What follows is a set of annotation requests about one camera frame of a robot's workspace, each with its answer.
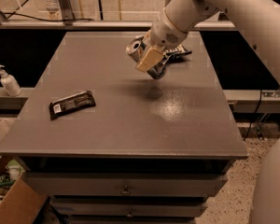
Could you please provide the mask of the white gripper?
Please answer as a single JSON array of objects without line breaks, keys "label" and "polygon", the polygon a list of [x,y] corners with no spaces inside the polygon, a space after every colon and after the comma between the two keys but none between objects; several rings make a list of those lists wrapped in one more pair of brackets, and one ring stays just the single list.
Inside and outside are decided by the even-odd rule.
[{"label": "white gripper", "polygon": [[138,62],[136,69],[141,72],[148,71],[162,60],[164,50],[175,49],[187,36],[187,32],[177,29],[162,12],[143,38],[146,52]]}]

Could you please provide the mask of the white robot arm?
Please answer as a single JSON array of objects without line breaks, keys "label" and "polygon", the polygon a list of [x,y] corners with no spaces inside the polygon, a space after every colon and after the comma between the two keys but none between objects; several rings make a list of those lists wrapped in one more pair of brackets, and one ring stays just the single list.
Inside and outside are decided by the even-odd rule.
[{"label": "white robot arm", "polygon": [[[272,0],[171,0],[144,38],[137,69],[146,72],[193,27],[222,11],[280,85],[280,6]],[[280,138],[259,169],[249,224],[280,224]]]}]

